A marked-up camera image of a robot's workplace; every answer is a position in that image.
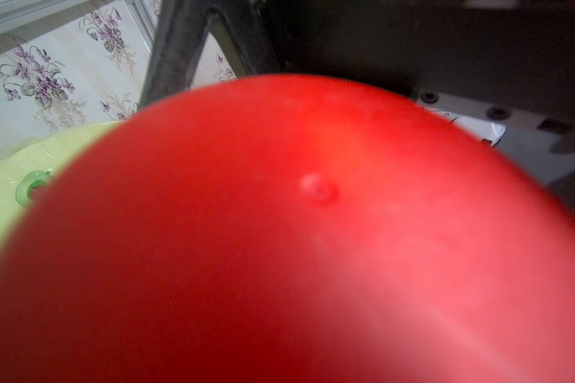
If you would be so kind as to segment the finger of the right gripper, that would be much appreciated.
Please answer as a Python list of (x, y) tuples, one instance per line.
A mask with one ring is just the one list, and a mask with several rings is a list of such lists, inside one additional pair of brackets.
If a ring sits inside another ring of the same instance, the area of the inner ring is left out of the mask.
[(214, 37), (236, 75), (278, 72), (278, 60), (260, 13), (261, 1), (164, 1), (140, 106), (188, 89)]

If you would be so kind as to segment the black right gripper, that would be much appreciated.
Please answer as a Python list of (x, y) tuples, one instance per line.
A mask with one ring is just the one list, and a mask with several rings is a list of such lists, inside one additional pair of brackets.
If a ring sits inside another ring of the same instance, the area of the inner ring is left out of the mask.
[(263, 1), (284, 71), (575, 121), (575, 1)]

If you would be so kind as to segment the red-lid tea jar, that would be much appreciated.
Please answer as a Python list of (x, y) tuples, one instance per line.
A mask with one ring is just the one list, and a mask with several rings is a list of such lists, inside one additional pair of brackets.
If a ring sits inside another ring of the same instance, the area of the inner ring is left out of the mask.
[(575, 382), (575, 218), (411, 101), (167, 98), (0, 251), (0, 382)]

